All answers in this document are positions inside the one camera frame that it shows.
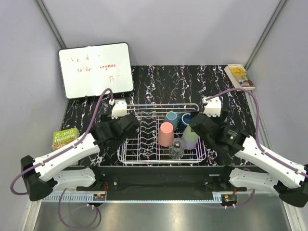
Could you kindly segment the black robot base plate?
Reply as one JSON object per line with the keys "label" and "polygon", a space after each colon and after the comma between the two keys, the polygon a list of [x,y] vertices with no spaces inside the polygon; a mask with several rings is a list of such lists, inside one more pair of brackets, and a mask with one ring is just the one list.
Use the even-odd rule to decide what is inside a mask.
{"label": "black robot base plate", "polygon": [[233,167],[200,166],[113,166],[93,167],[96,181],[88,187],[78,186],[78,191],[109,192],[127,188],[196,188],[214,192],[233,191],[229,174]]}

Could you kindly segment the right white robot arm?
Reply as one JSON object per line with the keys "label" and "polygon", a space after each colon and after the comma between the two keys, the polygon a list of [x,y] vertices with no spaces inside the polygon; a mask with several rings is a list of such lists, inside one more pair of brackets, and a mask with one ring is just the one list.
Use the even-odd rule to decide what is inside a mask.
{"label": "right white robot arm", "polygon": [[233,187],[251,188],[277,195],[289,205],[302,208],[308,202],[308,166],[290,161],[265,146],[244,130],[228,125],[220,117],[204,113],[192,114],[189,123],[207,148],[219,155],[245,159],[265,173],[245,172],[228,167],[218,179],[219,187],[229,191]]}

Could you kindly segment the lilac plastic cup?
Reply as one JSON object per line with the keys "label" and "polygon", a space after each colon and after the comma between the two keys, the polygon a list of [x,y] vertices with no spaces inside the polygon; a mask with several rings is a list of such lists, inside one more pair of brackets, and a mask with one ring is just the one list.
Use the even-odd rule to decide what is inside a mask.
{"label": "lilac plastic cup", "polygon": [[183,145],[184,145],[184,149],[186,150],[191,150],[194,149],[196,147],[197,142],[193,141],[193,142],[189,142],[185,139],[182,139]]}

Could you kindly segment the green plastic cup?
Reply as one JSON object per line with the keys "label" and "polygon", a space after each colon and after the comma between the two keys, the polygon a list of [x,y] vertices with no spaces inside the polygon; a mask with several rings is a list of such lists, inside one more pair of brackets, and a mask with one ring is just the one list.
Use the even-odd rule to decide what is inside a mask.
{"label": "green plastic cup", "polygon": [[187,142],[193,143],[199,140],[199,135],[192,130],[190,125],[188,125],[183,132],[182,138]]}

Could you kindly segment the clear glass cup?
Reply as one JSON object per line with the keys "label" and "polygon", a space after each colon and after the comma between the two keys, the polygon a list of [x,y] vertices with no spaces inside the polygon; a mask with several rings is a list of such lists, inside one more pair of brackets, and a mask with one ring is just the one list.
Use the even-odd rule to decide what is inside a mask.
{"label": "clear glass cup", "polygon": [[168,150],[172,159],[180,160],[184,155],[184,144],[181,139],[174,139]]}

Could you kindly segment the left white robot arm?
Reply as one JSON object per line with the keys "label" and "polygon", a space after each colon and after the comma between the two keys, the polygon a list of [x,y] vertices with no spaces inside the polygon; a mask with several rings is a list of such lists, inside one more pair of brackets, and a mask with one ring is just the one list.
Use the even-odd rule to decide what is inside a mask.
{"label": "left white robot arm", "polygon": [[65,174],[65,168],[104,149],[117,149],[128,138],[135,138],[139,128],[140,122],[135,115],[127,114],[117,119],[104,116],[99,123],[90,124],[85,133],[64,147],[37,158],[29,155],[23,157],[20,163],[26,195],[30,201],[38,201],[60,187],[100,190],[104,179],[91,168],[85,174],[76,171]]}

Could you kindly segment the pink plastic cup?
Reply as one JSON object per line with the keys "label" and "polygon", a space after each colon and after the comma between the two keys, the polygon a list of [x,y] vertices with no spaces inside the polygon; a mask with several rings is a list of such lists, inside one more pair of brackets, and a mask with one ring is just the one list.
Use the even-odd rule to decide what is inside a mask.
{"label": "pink plastic cup", "polygon": [[157,142],[162,147],[169,147],[174,139],[173,125],[169,122],[163,122],[160,126]]}

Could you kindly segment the light blue flowered mug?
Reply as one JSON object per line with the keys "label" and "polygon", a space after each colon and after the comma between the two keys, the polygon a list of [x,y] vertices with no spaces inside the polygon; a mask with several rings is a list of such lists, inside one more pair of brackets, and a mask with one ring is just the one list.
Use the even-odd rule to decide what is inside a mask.
{"label": "light blue flowered mug", "polygon": [[181,112],[170,111],[166,114],[164,118],[164,122],[169,122],[173,126],[173,130],[175,131],[178,128],[179,121],[181,119]]}

